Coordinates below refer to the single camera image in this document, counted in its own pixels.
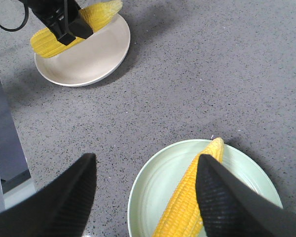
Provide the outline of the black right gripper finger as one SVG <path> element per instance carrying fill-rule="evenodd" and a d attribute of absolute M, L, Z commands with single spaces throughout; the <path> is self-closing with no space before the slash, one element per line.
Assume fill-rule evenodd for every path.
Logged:
<path fill-rule="evenodd" d="M 87 39 L 93 34 L 92 28 L 78 15 L 73 21 L 65 17 L 61 22 L 62 28 L 57 41 L 63 45 L 69 45 L 77 38 Z"/>
<path fill-rule="evenodd" d="M 0 237 L 80 237 L 94 202 L 96 156 L 84 154 L 28 199 L 0 213 Z"/>
<path fill-rule="evenodd" d="M 296 237 L 296 214 L 236 178 L 211 155 L 200 155 L 196 197 L 209 237 Z"/>

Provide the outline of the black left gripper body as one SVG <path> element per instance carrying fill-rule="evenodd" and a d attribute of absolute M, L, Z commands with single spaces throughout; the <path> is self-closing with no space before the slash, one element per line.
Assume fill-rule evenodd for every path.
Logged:
<path fill-rule="evenodd" d="M 81 9 L 75 0 L 23 0 L 33 14 L 49 29 L 60 30 L 62 21 L 65 18 L 65 9 L 68 11 L 67 17 L 73 21 Z"/>

